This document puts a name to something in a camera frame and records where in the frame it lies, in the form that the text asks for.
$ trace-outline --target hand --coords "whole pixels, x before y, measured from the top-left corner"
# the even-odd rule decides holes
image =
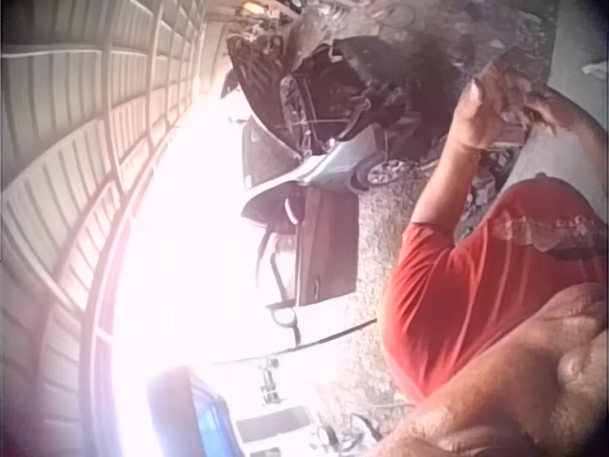
[[[543,93],[526,93],[524,106],[533,111],[533,120],[543,122],[553,136],[561,131],[574,130],[585,118],[583,109],[550,88],[545,88]]]
[[[501,135],[505,105],[502,74],[491,64],[463,91],[447,141],[467,149],[487,149]]]

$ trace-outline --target red t-shirt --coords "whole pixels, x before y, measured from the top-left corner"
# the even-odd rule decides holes
[[[558,291],[606,284],[606,249],[606,224],[553,178],[510,188],[456,246],[410,224],[378,310],[398,389],[419,403]]]

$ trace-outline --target open car door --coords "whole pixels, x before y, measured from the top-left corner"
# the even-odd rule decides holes
[[[252,196],[242,215],[265,228],[256,267],[265,307],[302,307],[355,290],[357,196],[288,181]]]

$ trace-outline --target blue object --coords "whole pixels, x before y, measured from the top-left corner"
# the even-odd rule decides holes
[[[243,457],[225,399],[189,368],[157,376],[147,397],[165,457]]]

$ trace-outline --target dirt ground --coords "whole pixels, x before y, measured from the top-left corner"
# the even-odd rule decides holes
[[[524,0],[378,0],[357,8],[311,6],[293,28],[288,49],[294,65],[318,44],[358,34],[379,34],[397,46],[408,46],[413,33],[436,37],[465,82],[487,62],[509,48],[524,53],[516,66],[537,81],[548,77],[558,1]],[[396,5],[411,9],[399,10]],[[382,11],[394,9],[391,24]],[[410,11],[415,12],[414,22]],[[428,174],[411,175],[360,198],[360,252],[357,292],[332,303],[303,309],[299,321],[304,341],[357,325],[374,317],[389,271],[395,265],[401,234]],[[487,207],[462,224],[477,223]],[[284,356],[280,370],[312,387],[314,406],[339,432],[352,412],[368,417],[382,433],[390,431],[412,409],[400,397],[385,371],[375,326],[321,347]]]

